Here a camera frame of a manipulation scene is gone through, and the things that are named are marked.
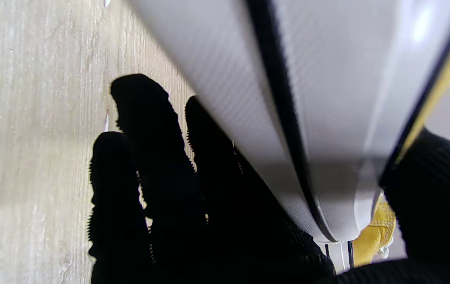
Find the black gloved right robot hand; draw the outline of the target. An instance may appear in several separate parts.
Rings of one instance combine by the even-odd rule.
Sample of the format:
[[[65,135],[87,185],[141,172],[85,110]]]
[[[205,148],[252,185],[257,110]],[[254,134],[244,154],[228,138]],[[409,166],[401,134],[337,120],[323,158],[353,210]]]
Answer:
[[[92,284],[450,284],[449,140],[424,128],[384,187],[407,257],[337,275],[195,97],[196,167],[157,82],[126,75],[110,93],[121,132],[93,145]]]

